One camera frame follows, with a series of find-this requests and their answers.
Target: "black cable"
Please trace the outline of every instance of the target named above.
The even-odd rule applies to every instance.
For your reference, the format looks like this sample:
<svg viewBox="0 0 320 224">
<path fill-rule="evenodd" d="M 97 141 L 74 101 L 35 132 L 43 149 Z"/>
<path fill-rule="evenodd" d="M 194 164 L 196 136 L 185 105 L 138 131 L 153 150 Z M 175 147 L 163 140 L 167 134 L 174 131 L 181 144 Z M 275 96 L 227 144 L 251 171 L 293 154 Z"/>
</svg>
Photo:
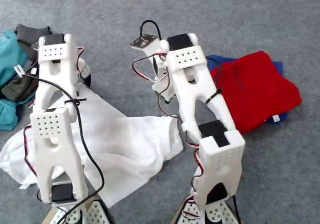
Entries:
<svg viewBox="0 0 320 224">
<path fill-rule="evenodd" d="M 38 201 L 42 202 L 42 199 L 39 196 L 40 194 L 40 189 L 38 190 L 37 194 L 36 194 L 36 198 L 38 199 Z"/>
<path fill-rule="evenodd" d="M 161 33 L 160 33 L 159 26 L 157 25 L 156 22 L 154 22 L 154 21 L 151 20 L 151 19 L 147 19 L 147 20 L 145 20 L 145 21 L 142 22 L 142 24 L 141 24 L 141 26 L 140 26 L 140 37 L 142 37 L 142 31 L 143 31 L 144 25 L 145 25 L 146 23 L 153 23 L 153 24 L 155 25 L 156 30 L 157 30 L 157 32 L 158 32 L 158 37 L 159 37 L 159 39 L 161 40 L 162 38 L 161 38 Z"/>
<path fill-rule="evenodd" d="M 218 85 L 218 80 L 219 80 L 219 77 L 220 77 L 220 73 L 221 73 L 221 70 L 222 70 L 222 65 L 221 65 L 221 63 L 220 63 L 219 61 L 217 61 L 216 59 L 211 58 L 211 57 L 209 57 L 209 56 L 206 56 L 206 59 L 209 59 L 209 60 L 215 62 L 215 63 L 219 66 L 218 71 L 216 72 L 216 75 L 215 75 L 215 78 L 216 78 L 216 79 L 214 80 L 214 84 L 215 84 L 215 86 L 217 87 L 217 85 Z"/>
<path fill-rule="evenodd" d="M 64 209 L 62 209 L 62 208 L 60 208 L 60 207 L 56 207 L 56 208 L 58 208 L 59 210 L 61 210 L 61 211 L 63 211 L 64 212 L 64 221 L 63 221 L 63 223 L 65 223 L 66 222 L 66 220 L 67 220 L 67 212 L 64 210 Z"/>
<path fill-rule="evenodd" d="M 90 195 L 88 195 L 85 199 L 83 199 L 81 202 L 77 203 L 73 208 L 71 208 L 62 218 L 60 218 L 60 220 L 57 222 L 57 224 L 60 224 L 62 222 L 63 219 L 65 219 L 65 217 L 67 217 L 70 213 L 72 213 L 77 207 L 79 207 L 80 205 L 82 205 L 83 203 L 85 203 L 87 200 L 89 200 L 90 198 L 92 198 L 93 196 L 97 195 L 98 192 L 100 192 L 102 190 L 102 188 L 104 188 L 105 186 L 105 178 L 104 178 L 104 175 L 102 173 L 102 170 L 100 169 L 99 165 L 95 162 L 95 160 L 93 159 L 93 157 L 91 156 L 91 153 L 90 151 L 88 150 L 88 147 L 86 145 L 86 142 L 85 142 L 85 139 L 84 139 L 84 134 L 83 134 L 83 128 L 82 128 L 82 121 L 81 121 L 81 115 L 80 115 L 80 111 L 79 111 L 79 108 L 77 106 L 77 100 L 73 99 L 71 97 L 70 94 L 68 94 L 68 92 L 66 92 L 63 88 L 61 88 L 59 85 L 53 83 L 53 82 L 50 82 L 50 81 L 47 81 L 45 79 L 41 79 L 41 78 L 38 78 L 38 77 L 35 77 L 35 76 L 32 76 L 32 75 L 27 75 L 27 74 L 24 74 L 22 75 L 23 77 L 29 77 L 29 78 L 33 78 L 33 79 L 36 79 L 40 82 L 43 82 L 43 83 L 46 83 L 46 84 L 50 84 L 52 86 L 54 86 L 55 88 L 59 89 L 63 94 L 65 94 L 71 101 L 72 101 L 72 104 L 75 108 L 75 111 L 76 111 L 76 115 L 77 115 L 77 119 L 78 119 L 78 124 L 79 124 L 79 132 L 80 132 L 80 138 L 81 138 L 81 141 L 82 141 L 82 144 L 83 144 L 83 147 L 84 147 L 84 150 L 86 152 L 86 154 L 88 155 L 89 159 L 91 160 L 91 162 L 93 163 L 93 165 L 96 167 L 96 169 L 98 170 L 100 176 L 101 176 L 101 187 L 98 188 L 95 192 L 91 193 Z"/>
<path fill-rule="evenodd" d="M 236 214 L 237 221 L 238 221 L 239 224 L 241 224 L 241 219 L 240 219 L 239 212 L 238 212 L 238 207 L 237 207 L 236 196 L 233 195 L 232 199 L 233 199 L 234 211 L 235 211 L 235 214 Z"/>
</svg>

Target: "clothing label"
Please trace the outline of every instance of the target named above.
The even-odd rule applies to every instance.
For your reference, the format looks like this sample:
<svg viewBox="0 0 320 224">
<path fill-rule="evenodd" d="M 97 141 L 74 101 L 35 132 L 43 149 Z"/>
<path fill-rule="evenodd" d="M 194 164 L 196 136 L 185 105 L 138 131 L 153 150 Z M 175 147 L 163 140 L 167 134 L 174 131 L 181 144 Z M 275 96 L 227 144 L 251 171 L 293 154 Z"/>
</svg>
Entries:
<svg viewBox="0 0 320 224">
<path fill-rule="evenodd" d="M 272 118 L 273 118 L 273 121 L 274 121 L 275 123 L 280 121 L 280 117 L 279 117 L 278 114 L 277 114 L 277 115 L 273 115 Z"/>
<path fill-rule="evenodd" d="M 37 73 L 37 68 L 32 68 L 31 69 L 31 71 L 30 71 L 30 73 L 32 74 L 32 75 L 35 75 L 36 73 Z"/>
<path fill-rule="evenodd" d="M 22 184 L 19 189 L 27 189 L 30 186 L 29 183 Z"/>
</svg>

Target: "blue cloth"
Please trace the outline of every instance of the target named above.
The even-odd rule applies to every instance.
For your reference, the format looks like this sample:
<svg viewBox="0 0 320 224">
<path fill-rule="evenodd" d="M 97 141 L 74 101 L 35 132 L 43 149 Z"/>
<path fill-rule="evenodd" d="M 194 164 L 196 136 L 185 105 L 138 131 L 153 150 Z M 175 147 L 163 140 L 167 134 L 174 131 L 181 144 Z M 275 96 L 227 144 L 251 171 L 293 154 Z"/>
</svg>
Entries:
<svg viewBox="0 0 320 224">
<path fill-rule="evenodd" d="M 9 82 L 16 72 L 14 67 L 22 67 L 27 61 L 27 54 L 17 42 L 17 35 L 13 31 L 1 31 L 0 36 L 0 88 Z"/>
<path fill-rule="evenodd" d="M 35 94 L 30 95 L 26 100 L 14 103 L 7 99 L 0 99 L 0 130 L 12 131 L 18 124 L 16 107 L 29 102 Z"/>
<path fill-rule="evenodd" d="M 210 55 L 209 57 L 211 58 L 214 58 L 216 61 L 218 61 L 220 64 L 223 64 L 223 63 L 226 63 L 226 62 L 230 62 L 230 61 L 233 61 L 233 60 L 236 60 L 236 58 L 228 58 L 228 57 L 223 57 L 223 56 L 219 56 L 219 55 Z M 209 71 L 211 71 L 212 69 L 214 69 L 215 67 L 218 66 L 218 64 L 210 59 L 208 59 L 208 62 L 207 62 L 207 66 L 208 66 L 208 69 Z M 280 62 L 280 61 L 272 61 L 272 63 L 274 64 L 275 68 L 277 69 L 277 71 L 283 75 L 283 63 Z M 281 113 L 279 114 L 279 118 L 280 118 L 280 121 L 284 121 L 286 118 L 287 118 L 287 113 Z M 274 122 L 274 119 L 272 117 L 266 119 L 265 121 L 266 123 L 275 123 Z"/>
</svg>

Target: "dark gray fabric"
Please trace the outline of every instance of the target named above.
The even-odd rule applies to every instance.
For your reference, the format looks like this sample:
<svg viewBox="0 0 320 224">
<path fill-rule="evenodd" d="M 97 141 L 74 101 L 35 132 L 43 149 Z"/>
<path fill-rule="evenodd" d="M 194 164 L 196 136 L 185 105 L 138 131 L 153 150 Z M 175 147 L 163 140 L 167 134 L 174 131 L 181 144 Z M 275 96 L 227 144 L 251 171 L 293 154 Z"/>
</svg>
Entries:
<svg viewBox="0 0 320 224">
<path fill-rule="evenodd" d="M 51 34 L 50 27 L 46 26 L 44 28 L 38 29 L 27 27 L 23 24 L 18 24 L 15 31 L 18 44 L 28 54 L 28 57 L 31 61 L 36 61 L 37 52 L 32 49 L 31 46 L 38 42 L 40 37 Z"/>
<path fill-rule="evenodd" d="M 23 69 L 28 71 L 32 65 L 33 61 L 27 60 Z M 12 102 L 25 101 L 31 94 L 33 94 L 38 87 L 38 81 L 25 77 L 20 78 L 16 75 L 7 85 L 1 89 L 1 93 L 6 97 L 6 99 Z"/>
<path fill-rule="evenodd" d="M 244 136 L 239 212 L 248 224 L 320 223 L 320 0 L 0 0 L 0 7 L 2 30 L 23 23 L 71 33 L 85 47 L 93 91 L 128 116 L 161 115 L 152 84 L 131 70 L 131 62 L 144 54 L 129 44 L 147 18 L 159 24 L 163 37 L 194 32 L 206 55 L 264 50 L 283 61 L 284 77 L 297 85 L 303 102 L 287 121 Z M 143 32 L 156 34 L 152 25 Z M 139 67 L 152 73 L 148 62 Z M 177 114 L 177 99 L 164 108 Z M 29 112 L 24 109 L 13 132 L 0 132 L 1 146 L 29 123 Z M 199 104 L 196 118 L 201 124 L 213 115 Z M 116 223 L 167 224 L 190 191 L 192 151 L 186 147 L 112 207 Z M 39 223 L 49 206 L 36 200 L 37 188 L 19 190 L 3 171 L 0 179 L 0 222 Z"/>
</svg>

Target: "white plastic part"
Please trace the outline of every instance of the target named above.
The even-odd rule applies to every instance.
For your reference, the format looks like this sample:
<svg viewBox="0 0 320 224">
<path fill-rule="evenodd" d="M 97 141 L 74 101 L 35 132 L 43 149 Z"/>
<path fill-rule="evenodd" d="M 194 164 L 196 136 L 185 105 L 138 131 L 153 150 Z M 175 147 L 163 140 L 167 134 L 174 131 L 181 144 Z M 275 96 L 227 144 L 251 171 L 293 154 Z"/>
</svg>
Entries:
<svg viewBox="0 0 320 224">
<path fill-rule="evenodd" d="M 87 78 L 90 75 L 90 67 L 85 63 L 86 62 L 82 58 L 79 58 L 78 68 L 82 78 Z"/>
<path fill-rule="evenodd" d="M 21 65 L 19 64 L 14 67 L 14 70 L 20 78 L 22 78 L 23 75 L 26 74 L 26 72 L 24 71 L 24 68 L 22 68 Z"/>
<path fill-rule="evenodd" d="M 183 215 L 180 215 L 176 224 L 205 224 L 205 213 L 212 224 L 219 224 L 221 222 L 222 224 L 238 224 L 236 217 L 233 215 L 225 202 L 209 204 L 204 210 L 200 210 L 196 204 L 186 203 L 182 212 L 183 211 L 198 215 L 199 218 L 195 220 L 189 220 Z"/>
<path fill-rule="evenodd" d="M 70 177 L 75 198 L 85 198 L 88 189 L 72 136 L 69 110 L 57 108 L 51 112 L 33 112 L 30 120 L 35 144 L 34 168 L 42 201 L 51 202 L 52 173 L 55 166 L 61 166 Z M 58 144 L 54 144 L 51 138 L 57 138 Z"/>
<path fill-rule="evenodd" d="M 72 36 L 66 34 L 64 36 L 65 43 L 44 45 L 44 37 L 39 39 L 39 78 L 51 81 L 76 98 L 75 83 L 78 78 L 76 68 L 78 49 L 74 43 Z M 53 63 L 52 60 L 60 59 L 59 63 Z M 57 88 L 52 85 L 39 82 L 38 89 L 35 94 L 35 105 L 33 111 L 46 109 Z M 67 103 L 71 122 L 77 119 L 76 111 L 72 103 Z"/>
<path fill-rule="evenodd" d="M 82 209 L 81 211 L 83 215 L 81 224 L 110 224 L 100 202 L 93 201 L 87 212 Z M 56 224 L 64 214 L 65 212 L 58 209 L 55 216 L 52 218 L 50 224 Z M 70 215 L 67 216 L 66 223 L 77 224 L 79 220 L 80 209 L 77 208 L 75 211 L 73 211 Z"/>
<path fill-rule="evenodd" d="M 200 139 L 198 156 L 204 173 L 193 180 L 196 192 L 191 189 L 191 194 L 200 207 L 206 205 L 209 192 L 218 183 L 223 183 L 226 188 L 225 200 L 237 192 L 245 140 L 238 130 L 226 131 L 224 135 L 229 142 L 229 145 L 224 147 L 219 147 L 212 136 Z"/>
<path fill-rule="evenodd" d="M 188 33 L 188 36 L 194 46 L 198 45 L 198 37 L 194 33 Z"/>
<path fill-rule="evenodd" d="M 188 131 L 190 138 L 199 143 L 202 136 L 195 119 L 196 100 L 206 102 L 217 91 L 207 68 L 207 59 L 200 46 L 192 46 L 170 51 L 166 63 L 179 101 L 184 131 Z M 189 83 L 186 68 L 193 74 L 195 84 Z M 228 130 L 236 128 L 221 94 L 216 95 L 207 106 Z"/>
</svg>

